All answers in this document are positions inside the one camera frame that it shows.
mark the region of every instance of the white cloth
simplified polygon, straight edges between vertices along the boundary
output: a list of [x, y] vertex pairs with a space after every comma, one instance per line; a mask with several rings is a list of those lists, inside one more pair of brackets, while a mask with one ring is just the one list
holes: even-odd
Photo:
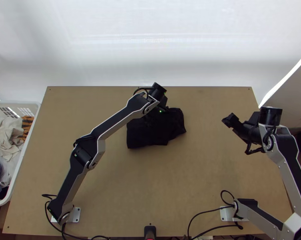
[[18, 136], [23, 134], [21, 118], [0, 118], [0, 155], [9, 161], [20, 151]]
[[20, 150], [22, 150], [24, 144], [18, 147], [19, 152], [10, 161], [7, 161], [0, 155], [0, 165], [2, 166], [2, 171], [0, 173], [0, 187], [4, 188], [9, 186], [12, 176], [15, 172], [16, 165], [20, 157]]

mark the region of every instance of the white wall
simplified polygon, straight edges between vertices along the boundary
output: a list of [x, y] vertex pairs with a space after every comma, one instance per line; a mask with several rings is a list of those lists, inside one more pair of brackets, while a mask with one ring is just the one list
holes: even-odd
[[0, 99], [46, 86], [252, 86], [301, 58], [301, 0], [0, 0]]
[[281, 124], [301, 127], [301, 60], [265, 96], [261, 105], [282, 108]]

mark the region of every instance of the white plastic basket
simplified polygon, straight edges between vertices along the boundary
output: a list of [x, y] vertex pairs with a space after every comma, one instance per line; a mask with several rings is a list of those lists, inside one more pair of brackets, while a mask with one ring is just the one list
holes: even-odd
[[10, 185], [8, 187], [7, 194], [2, 200], [0, 200], [0, 206], [6, 204], [12, 197], [15, 180], [16, 180], [17, 174], [19, 172], [19, 168], [22, 163], [22, 160], [24, 158], [25, 151], [26, 151], [26, 148], [28, 145], [28, 141], [29, 141], [30, 135], [32, 134], [32, 131], [33, 131], [33, 128], [35, 125], [35, 121], [37, 118], [37, 114], [39, 112], [39, 108], [40, 108], [40, 103], [38, 103], [38, 102], [0, 101], [0, 117], [8, 117], [8, 118], [18, 118], [18, 117], [22, 117], [22, 116], [35, 117], [34, 121], [32, 123], [32, 126], [29, 130], [29, 133], [26, 137], [26, 141], [24, 143], [23, 149], [20, 153], [20, 157], [18, 159], [16, 169], [15, 169], [12, 179], [10, 181]]

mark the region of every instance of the tiger striped fabric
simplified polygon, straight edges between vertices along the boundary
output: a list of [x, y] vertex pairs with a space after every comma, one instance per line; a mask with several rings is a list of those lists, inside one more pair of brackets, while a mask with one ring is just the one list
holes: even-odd
[[22, 117], [22, 128], [24, 129], [23, 135], [20, 137], [23, 141], [26, 140], [26, 137], [29, 133], [30, 127], [32, 126], [32, 123], [34, 121], [34, 117], [31, 116], [23, 116]]

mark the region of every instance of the wooden table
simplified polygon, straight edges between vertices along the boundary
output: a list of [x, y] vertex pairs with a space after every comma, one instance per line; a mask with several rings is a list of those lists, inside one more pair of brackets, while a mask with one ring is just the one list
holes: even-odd
[[[57, 194], [69, 169], [73, 142], [125, 106], [134, 87], [48, 87], [17, 178], [4, 232], [59, 235], [47, 222], [45, 198]], [[187, 133], [168, 146], [129, 150], [126, 128], [106, 141], [106, 153], [74, 199], [80, 222], [66, 231], [78, 236], [143, 236], [155, 225], [158, 236], [182, 236], [190, 218], [223, 206], [220, 191], [254, 198], [281, 221], [291, 214], [275, 164], [262, 153], [246, 156], [245, 143], [222, 122], [234, 112], [241, 121], [258, 110], [248, 87], [167, 87], [168, 105], [179, 107]], [[201, 215], [192, 236], [225, 224], [219, 212]], [[210, 235], [261, 233], [223, 228]]]

